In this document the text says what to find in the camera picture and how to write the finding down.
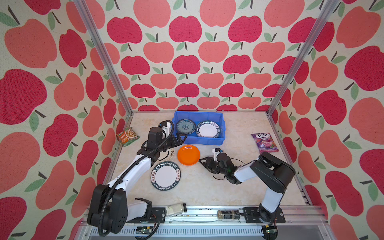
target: green leaf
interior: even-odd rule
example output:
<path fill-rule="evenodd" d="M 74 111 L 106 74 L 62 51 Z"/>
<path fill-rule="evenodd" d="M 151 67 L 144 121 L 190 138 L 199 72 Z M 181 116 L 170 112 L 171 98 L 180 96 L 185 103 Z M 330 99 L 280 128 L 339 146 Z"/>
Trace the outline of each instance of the green leaf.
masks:
<path fill-rule="evenodd" d="M 320 169 L 327 169 L 321 162 L 315 162 L 315 164 Z"/>
<path fill-rule="evenodd" d="M 32 132 L 36 131 L 39 126 L 39 116 L 37 116 L 37 113 L 33 112 L 29 117 L 29 126 L 31 127 Z"/>
<path fill-rule="evenodd" d="M 315 92 L 309 92 L 309 93 L 307 93 L 307 96 L 308 97 L 314 97 L 314 96 L 316 96 L 317 94 L 315 93 Z"/>
<path fill-rule="evenodd" d="M 92 164 L 92 168 L 91 168 L 92 175 L 95 174 L 95 170 L 96 170 L 96 165 L 95 165 L 95 164 Z"/>
<path fill-rule="evenodd" d="M 72 155 L 73 155 L 73 145 L 70 144 L 70 145 L 68 146 L 68 157 L 69 157 L 69 158 L 72 158 Z"/>
<path fill-rule="evenodd" d="M 372 8 L 371 8 L 371 11 L 372 12 L 375 12 L 375 11 L 378 11 L 380 9 L 382 9 L 384 7 L 384 0 L 381 0 L 379 1 L 378 3 L 376 3 Z"/>
<path fill-rule="evenodd" d="M 149 33 L 146 33 L 145 34 L 147 36 L 147 38 L 152 41 L 152 42 L 156 42 L 156 38 L 152 35 L 152 34 L 149 34 Z"/>
<path fill-rule="evenodd" d="M 124 52 L 127 49 L 128 49 L 128 43 L 124 43 L 123 45 L 121 45 L 120 52 Z"/>
<path fill-rule="evenodd" d="M 77 115 L 78 118 L 85 118 L 86 116 L 87 116 L 87 114 L 85 112 L 79 113 Z"/>
<path fill-rule="evenodd" d="M 0 22 L 7 26 L 17 26 L 17 22 L 5 13 L 0 12 Z"/>
<path fill-rule="evenodd" d="M 352 141 L 346 141 L 344 142 L 345 146 L 351 148 L 351 149 L 361 149 L 360 145 L 358 145 L 357 143 L 355 142 L 352 142 Z"/>
<path fill-rule="evenodd" d="M 267 42 L 272 42 L 272 36 L 269 33 L 264 33 L 264 38 Z"/>
<path fill-rule="evenodd" d="M 319 120 L 319 126 L 320 126 L 321 130 L 324 128 L 324 124 L 325 124 L 324 118 L 321 117 Z"/>
<path fill-rule="evenodd" d="M 107 4 L 105 5 L 105 10 L 110 11 L 115 6 L 114 0 L 108 0 Z"/>
<path fill-rule="evenodd" d="M 344 9 L 345 9 L 345 4 L 343 2 L 340 3 L 340 6 L 339 6 L 339 10 L 338 10 L 338 14 L 339 14 L 339 17 L 342 17 L 343 14 L 344 14 Z"/>
<path fill-rule="evenodd" d="M 331 207 L 332 210 L 335 211 L 337 207 L 336 199 L 334 197 L 331 198 Z"/>
<path fill-rule="evenodd" d="M 290 46 L 290 47 L 287 49 L 287 52 L 292 51 L 292 50 L 295 50 L 299 45 L 300 45 L 300 43 L 296 43 L 296 44 Z"/>
<path fill-rule="evenodd" d="M 229 74 L 229 75 L 228 75 L 228 77 L 226 77 L 226 78 L 225 78 L 225 80 L 228 80 L 228 79 L 231 79 L 231 78 L 233 78 L 233 76 L 234 76 L 234 75 L 235 75 L 234 73 L 232 73 L 232 74 Z"/>
<path fill-rule="evenodd" d="M 56 22 L 52 12 L 48 13 L 48 24 L 51 30 L 55 28 Z"/>
<path fill-rule="evenodd" d="M 320 5 L 322 0 L 315 0 L 313 3 L 311 3 L 306 10 L 312 10 L 314 9 L 315 7 L 317 7 L 318 5 Z"/>
<path fill-rule="evenodd" d="M 180 44 L 177 46 L 176 51 L 179 51 L 179 50 L 183 49 L 184 46 L 185 46 L 185 43 L 180 43 Z"/>
<path fill-rule="evenodd" d="M 211 41 L 211 42 L 214 41 L 214 37 L 212 36 L 212 34 L 210 34 L 210 33 L 205 33 L 205 36 L 207 37 L 207 39 L 208 39 L 209 41 Z"/>
<path fill-rule="evenodd" d="M 239 6 L 238 9 L 246 8 L 246 7 L 249 5 L 250 2 L 251 2 L 251 0 L 244 0 L 244 1 L 240 4 L 240 6 Z"/>
<path fill-rule="evenodd" d="M 93 45 L 93 43 L 90 41 L 90 40 L 86 40 L 85 43 L 90 46 L 91 48 L 93 48 L 95 45 Z"/>
<path fill-rule="evenodd" d="M 55 76 L 49 76 L 49 77 L 46 77 L 45 80 L 49 83 L 53 83 L 53 84 L 59 84 L 61 83 L 61 80 L 60 78 L 58 77 L 55 77 Z"/>
<path fill-rule="evenodd" d="M 377 199 L 379 191 L 377 190 L 377 186 L 375 183 L 372 182 L 368 186 L 368 194 L 371 197 L 372 201 L 375 201 Z"/>
<path fill-rule="evenodd" d="M 68 205 L 68 204 L 70 204 L 71 202 L 73 202 L 73 201 L 76 199 L 76 197 L 77 197 L 77 194 L 73 194 L 72 196 L 70 196 L 70 197 L 68 198 L 68 200 L 65 202 L 64 205 Z"/>
<path fill-rule="evenodd" d="M 335 57 L 332 62 L 336 64 L 336 63 L 344 61 L 345 59 L 346 59 L 345 56 L 338 56 L 338 57 Z"/>
<path fill-rule="evenodd" d="M 27 186 L 24 192 L 31 192 L 33 190 L 36 190 L 39 187 L 41 187 L 44 184 L 44 182 L 45 182 L 45 179 L 36 180 L 32 182 L 29 186 Z"/>
<path fill-rule="evenodd" d="M 176 0 L 175 4 L 173 5 L 173 10 L 179 9 L 183 5 L 183 0 Z"/>
<path fill-rule="evenodd" d="M 278 79 L 282 78 L 283 76 L 284 76 L 284 74 L 277 75 L 275 78 L 272 79 L 272 81 L 278 80 Z"/>
<path fill-rule="evenodd" d="M 161 74 L 161 70 L 158 69 L 158 68 L 153 68 L 153 70 L 155 70 L 155 72 L 157 72 L 158 74 Z"/>
<path fill-rule="evenodd" d="M 312 52 L 311 52 L 311 58 L 312 58 L 312 60 L 314 60 L 315 57 L 316 57 L 316 49 L 313 48 L 313 49 L 312 49 Z"/>
<path fill-rule="evenodd" d="M 83 70 L 83 65 L 80 63 L 80 64 L 79 64 L 79 73 L 80 73 L 80 76 L 83 75 L 83 72 L 84 72 L 84 70 Z"/>
<path fill-rule="evenodd" d="M 359 86 L 357 84 L 353 84 L 351 87 L 351 97 L 353 100 L 356 100 L 359 94 Z"/>
<path fill-rule="evenodd" d="M 231 50 L 238 49 L 241 46 L 241 42 L 235 43 L 235 45 L 231 48 Z"/>
<path fill-rule="evenodd" d="M 207 72 L 207 73 L 211 73 L 211 69 L 207 68 L 207 67 L 203 67 L 204 71 Z"/>

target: orange plate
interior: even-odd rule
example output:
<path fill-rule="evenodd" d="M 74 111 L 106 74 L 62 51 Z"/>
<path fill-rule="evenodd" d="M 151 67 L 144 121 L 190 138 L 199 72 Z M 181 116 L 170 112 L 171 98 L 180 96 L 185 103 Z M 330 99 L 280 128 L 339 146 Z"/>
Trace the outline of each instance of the orange plate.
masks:
<path fill-rule="evenodd" d="M 183 165 L 194 165 L 200 159 L 200 151 L 193 145 L 185 145 L 177 152 L 177 159 Z"/>

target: wall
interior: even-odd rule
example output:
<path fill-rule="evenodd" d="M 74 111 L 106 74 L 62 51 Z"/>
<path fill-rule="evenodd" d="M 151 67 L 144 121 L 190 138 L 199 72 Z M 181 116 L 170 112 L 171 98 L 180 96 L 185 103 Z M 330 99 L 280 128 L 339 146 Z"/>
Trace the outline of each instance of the wall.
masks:
<path fill-rule="evenodd" d="M 125 111 L 73 2 L 4 0 L 0 12 L 0 239 L 73 239 Z"/>
<path fill-rule="evenodd" d="M 320 13 L 312 0 L 97 1 L 135 111 L 266 110 Z"/>
<path fill-rule="evenodd" d="M 384 5 L 373 2 L 341 2 L 325 27 L 334 25 L 331 44 L 306 57 L 309 76 L 288 86 L 274 114 L 338 240 L 384 239 Z"/>

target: blue crate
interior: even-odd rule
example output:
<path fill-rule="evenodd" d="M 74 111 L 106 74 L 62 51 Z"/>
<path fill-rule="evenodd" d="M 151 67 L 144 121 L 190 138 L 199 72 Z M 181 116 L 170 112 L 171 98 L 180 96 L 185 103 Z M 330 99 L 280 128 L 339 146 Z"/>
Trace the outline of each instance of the blue crate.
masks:
<path fill-rule="evenodd" d="M 199 137 L 195 132 L 188 135 L 184 143 L 188 144 L 203 144 L 203 145 L 222 145 L 225 140 L 225 121 L 222 113 L 205 113 L 205 112 L 187 112 L 187 111 L 176 111 L 173 116 L 172 122 L 175 125 L 179 120 L 191 119 L 195 122 L 196 126 L 202 121 L 214 121 L 220 126 L 219 137 Z"/>

